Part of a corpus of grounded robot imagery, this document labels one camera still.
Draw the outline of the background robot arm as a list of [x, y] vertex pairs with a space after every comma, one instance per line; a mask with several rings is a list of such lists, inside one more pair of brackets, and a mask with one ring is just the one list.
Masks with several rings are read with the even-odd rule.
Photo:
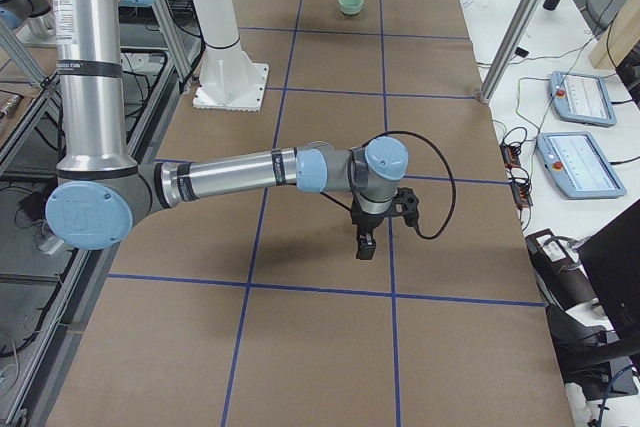
[[55, 21], [48, 0], [1, 0], [1, 20], [11, 30], [26, 23], [40, 40], [55, 37]]

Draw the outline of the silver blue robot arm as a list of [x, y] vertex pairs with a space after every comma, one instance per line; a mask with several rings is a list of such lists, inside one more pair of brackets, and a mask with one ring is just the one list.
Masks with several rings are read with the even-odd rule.
[[388, 217], [409, 226], [418, 200], [401, 186], [409, 154], [382, 135], [341, 150], [324, 142], [208, 163], [139, 164], [128, 152], [118, 7], [122, 0], [52, 0], [66, 153], [46, 203], [51, 230], [66, 243], [101, 250], [149, 215], [182, 202], [281, 185], [345, 191], [357, 257], [370, 259], [374, 230]]

